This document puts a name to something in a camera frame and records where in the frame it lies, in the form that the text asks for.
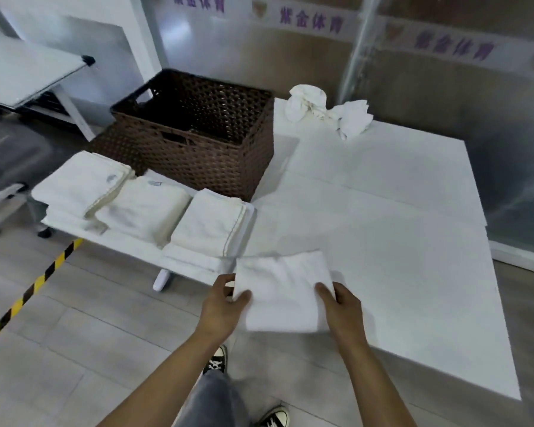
folded towel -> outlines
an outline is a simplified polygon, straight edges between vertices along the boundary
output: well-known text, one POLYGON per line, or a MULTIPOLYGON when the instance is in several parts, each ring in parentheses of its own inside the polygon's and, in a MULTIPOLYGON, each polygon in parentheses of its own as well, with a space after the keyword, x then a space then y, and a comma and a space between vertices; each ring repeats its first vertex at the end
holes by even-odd
POLYGON ((368 114, 367 100, 356 100, 335 106, 328 111, 327 117, 344 141, 366 130, 373 119, 374 116, 368 114))
POLYGON ((114 199, 134 172, 99 154, 81 151, 32 190, 32 196, 58 211, 85 217, 114 199))
POLYGON ((230 256, 245 210, 239 198, 201 190, 194 195, 170 242, 211 257, 230 256))
POLYGON ((95 216, 111 229, 163 246, 190 199, 182 187, 140 176, 126 181, 95 216))
POLYGON ((162 254, 167 258, 194 265, 216 274, 227 274, 230 272, 235 260, 233 257, 214 258, 203 253, 185 249, 173 243, 167 244, 163 248, 162 254))
POLYGON ((315 117, 326 115, 326 93, 313 85, 295 85, 290 91, 291 98, 285 106, 285 115, 289 121, 296 123, 311 111, 315 117))
POLYGON ((107 225, 98 221, 95 217, 76 217, 64 211, 52 208, 51 206, 45 212, 46 223, 57 227, 72 227, 86 230, 95 235, 102 235, 107 230, 107 225))
POLYGON ((317 332, 327 330, 325 307, 314 291, 321 282, 334 294, 321 251, 291 256, 237 259, 233 298, 250 289, 253 297, 241 315, 248 331, 317 332))

person's left hand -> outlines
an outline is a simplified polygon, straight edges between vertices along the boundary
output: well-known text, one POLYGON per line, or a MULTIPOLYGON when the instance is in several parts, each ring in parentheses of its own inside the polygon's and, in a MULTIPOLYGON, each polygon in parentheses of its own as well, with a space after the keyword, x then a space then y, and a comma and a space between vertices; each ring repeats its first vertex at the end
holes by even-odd
POLYGON ((235 274, 222 274, 216 279, 201 307, 200 321, 196 332, 213 339, 218 345, 233 333, 245 306, 251 300, 251 291, 243 292, 236 301, 226 299, 224 288, 233 282, 235 274))

basket handle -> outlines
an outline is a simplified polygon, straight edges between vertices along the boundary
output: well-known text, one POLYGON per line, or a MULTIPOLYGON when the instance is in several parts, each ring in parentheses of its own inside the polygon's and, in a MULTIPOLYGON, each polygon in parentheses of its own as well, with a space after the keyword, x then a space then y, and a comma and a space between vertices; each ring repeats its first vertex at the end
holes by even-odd
POLYGON ((179 143, 181 145, 194 145, 193 141, 191 141, 188 138, 185 138, 182 135, 177 135, 175 133, 165 132, 165 131, 162 131, 162 130, 160 131, 160 134, 162 135, 162 137, 163 137, 163 139, 165 141, 176 142, 176 143, 179 143))

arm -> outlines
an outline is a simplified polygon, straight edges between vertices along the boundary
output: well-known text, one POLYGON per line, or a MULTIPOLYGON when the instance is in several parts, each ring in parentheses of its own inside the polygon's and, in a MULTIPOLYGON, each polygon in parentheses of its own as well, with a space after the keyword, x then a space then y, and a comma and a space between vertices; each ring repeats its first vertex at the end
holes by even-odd
POLYGON ((228 302, 227 282, 235 274, 217 278, 201 309, 196 330, 97 427, 170 427, 206 363, 235 330, 251 292, 228 302))
POLYGON ((360 300, 336 282, 336 301, 322 283, 316 290, 325 303, 328 326, 348 369, 364 426, 417 427, 366 341, 360 300))

blue jeans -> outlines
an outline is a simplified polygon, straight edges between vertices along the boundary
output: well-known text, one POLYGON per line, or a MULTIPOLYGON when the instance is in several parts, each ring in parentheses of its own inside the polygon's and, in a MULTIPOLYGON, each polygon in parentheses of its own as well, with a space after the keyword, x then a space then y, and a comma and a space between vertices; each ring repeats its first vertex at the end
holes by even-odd
POLYGON ((174 427, 249 427, 241 396, 227 375, 210 370, 186 400, 174 427))

